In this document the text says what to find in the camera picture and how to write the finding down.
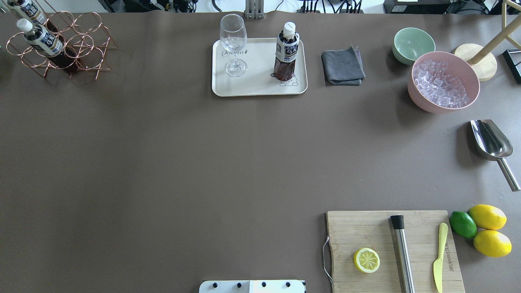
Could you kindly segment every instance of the pink bowl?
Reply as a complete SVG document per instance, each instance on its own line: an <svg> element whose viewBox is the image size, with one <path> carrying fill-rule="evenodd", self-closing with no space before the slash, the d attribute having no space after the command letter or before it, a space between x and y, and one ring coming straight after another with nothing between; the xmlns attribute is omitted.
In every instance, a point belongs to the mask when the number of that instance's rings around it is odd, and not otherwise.
<svg viewBox="0 0 521 293"><path fill-rule="evenodd" d="M427 60L432 60L434 62L446 61L449 63L446 73L457 76L461 80L467 92L467 96L470 99L466 106L461 108L443 107L431 102L420 93L420 91L414 85L413 70L415 67L419 66ZM455 56L454 54L440 51L426 53L420 56L420 58L414 62L413 70L411 70L411 75L409 76L409 81L407 82L407 90L409 91L409 96L411 96L413 102L425 111L431 113L449 113L469 107L478 98L480 87L479 79L476 73L467 62L463 61L463 59Z"/></svg>

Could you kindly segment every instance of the bottle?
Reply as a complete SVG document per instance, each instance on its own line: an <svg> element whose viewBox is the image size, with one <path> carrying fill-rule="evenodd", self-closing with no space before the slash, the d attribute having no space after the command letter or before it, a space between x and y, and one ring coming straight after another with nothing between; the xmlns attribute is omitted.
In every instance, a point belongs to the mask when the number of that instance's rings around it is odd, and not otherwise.
<svg viewBox="0 0 521 293"><path fill-rule="evenodd" d="M18 28L24 32L23 36L26 42L35 48L40 54L44 55L57 67L63 69L68 74L78 72L80 68L74 58L70 56L76 56L74 49L70 47L64 48L63 43L50 33L45 27L39 24L32 23L26 19L20 19L16 23Z"/></svg>
<svg viewBox="0 0 521 293"><path fill-rule="evenodd" d="M27 19L37 25L45 26L51 32L58 32L58 28L48 20L43 9L33 0L7 0L7 7L18 19Z"/></svg>
<svg viewBox="0 0 521 293"><path fill-rule="evenodd" d="M290 21L286 22L284 29L277 36L273 71L278 80L287 81L293 77L299 39L299 34L295 31L295 24Z"/></svg>

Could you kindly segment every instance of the black muddler tip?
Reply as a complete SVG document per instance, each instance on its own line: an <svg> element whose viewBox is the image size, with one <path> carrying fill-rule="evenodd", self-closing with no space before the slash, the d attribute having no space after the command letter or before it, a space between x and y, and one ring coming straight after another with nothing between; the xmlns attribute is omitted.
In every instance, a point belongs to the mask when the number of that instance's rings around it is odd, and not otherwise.
<svg viewBox="0 0 521 293"><path fill-rule="evenodd" d="M391 216L391 222L394 230L405 229L403 225L403 215Z"/></svg>

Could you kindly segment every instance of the glass base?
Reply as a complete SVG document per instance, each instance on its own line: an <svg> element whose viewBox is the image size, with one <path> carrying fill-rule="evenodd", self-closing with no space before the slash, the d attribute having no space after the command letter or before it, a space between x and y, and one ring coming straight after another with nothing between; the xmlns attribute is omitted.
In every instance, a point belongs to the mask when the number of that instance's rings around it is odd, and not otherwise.
<svg viewBox="0 0 521 293"><path fill-rule="evenodd" d="M226 63L226 72L233 77L244 75L247 69L248 65L241 59L232 59Z"/></svg>

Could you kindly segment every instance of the green bowl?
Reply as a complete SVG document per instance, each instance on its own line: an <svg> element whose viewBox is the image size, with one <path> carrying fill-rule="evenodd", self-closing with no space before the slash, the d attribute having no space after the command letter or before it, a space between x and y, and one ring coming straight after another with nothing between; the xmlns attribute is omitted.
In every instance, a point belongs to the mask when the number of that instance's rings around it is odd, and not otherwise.
<svg viewBox="0 0 521 293"><path fill-rule="evenodd" d="M436 51L432 37L417 28L404 28L394 36L392 53L403 64L412 65L425 53Z"/></svg>

